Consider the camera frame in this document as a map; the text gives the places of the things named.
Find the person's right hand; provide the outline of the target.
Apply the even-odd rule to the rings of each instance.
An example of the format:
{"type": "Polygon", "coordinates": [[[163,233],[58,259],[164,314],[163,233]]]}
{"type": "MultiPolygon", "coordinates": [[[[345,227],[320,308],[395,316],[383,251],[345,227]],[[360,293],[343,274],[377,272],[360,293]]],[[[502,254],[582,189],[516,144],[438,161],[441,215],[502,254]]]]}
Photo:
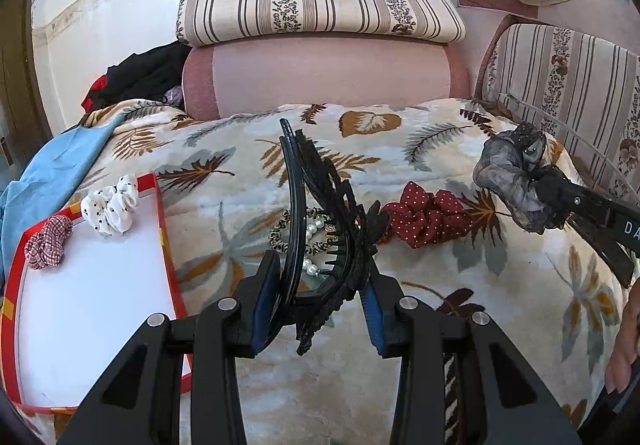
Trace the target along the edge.
{"type": "Polygon", "coordinates": [[[623,309],[615,345],[605,369],[605,391],[622,393],[630,384],[631,368],[639,358],[640,285],[634,282],[623,309]]]}

